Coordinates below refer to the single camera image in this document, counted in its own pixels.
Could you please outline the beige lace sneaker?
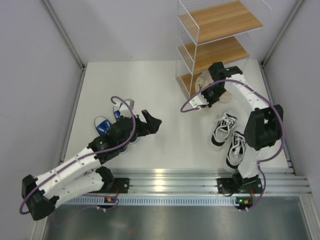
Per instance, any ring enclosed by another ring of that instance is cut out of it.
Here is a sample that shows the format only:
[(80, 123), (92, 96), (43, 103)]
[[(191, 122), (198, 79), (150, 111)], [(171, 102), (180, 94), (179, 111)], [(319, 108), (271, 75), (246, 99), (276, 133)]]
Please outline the beige lace sneaker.
[(232, 99), (233, 99), (232, 93), (229, 91), (226, 91), (219, 97), (218, 101), (220, 103), (227, 104), (227, 103), (230, 103)]
[(198, 92), (213, 82), (208, 71), (202, 72), (195, 81), (195, 91)]

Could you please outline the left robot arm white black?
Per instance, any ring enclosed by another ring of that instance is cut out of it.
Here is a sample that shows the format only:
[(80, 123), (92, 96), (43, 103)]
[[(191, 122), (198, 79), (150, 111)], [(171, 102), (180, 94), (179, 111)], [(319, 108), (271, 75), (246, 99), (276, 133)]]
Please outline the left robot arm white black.
[(108, 122), (102, 134), (94, 138), (71, 159), (52, 170), (25, 176), (21, 182), (22, 206), (34, 221), (49, 216), (63, 203), (91, 192), (109, 193), (115, 178), (104, 164), (116, 158), (130, 142), (156, 134), (162, 120), (142, 110), (145, 120), (138, 115), (120, 116)]

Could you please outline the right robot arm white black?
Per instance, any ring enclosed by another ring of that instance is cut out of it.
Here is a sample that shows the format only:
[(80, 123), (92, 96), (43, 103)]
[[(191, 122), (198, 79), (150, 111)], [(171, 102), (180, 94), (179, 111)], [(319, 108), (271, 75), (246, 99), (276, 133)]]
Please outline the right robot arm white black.
[(225, 162), (232, 176), (218, 180), (219, 191), (229, 196), (263, 193), (265, 187), (259, 178), (261, 163), (273, 160), (283, 149), (281, 146), (273, 156), (266, 156), (276, 142), (284, 141), (283, 108), (271, 104), (255, 91), (237, 66), (224, 67), (222, 62), (216, 62), (209, 67), (208, 73), (212, 83), (200, 94), (204, 98), (203, 106), (210, 108), (223, 94), (230, 93), (247, 114), (245, 126), (240, 126), (237, 116), (225, 112), (213, 130), (211, 142), (217, 147), (222, 147), (231, 138)]

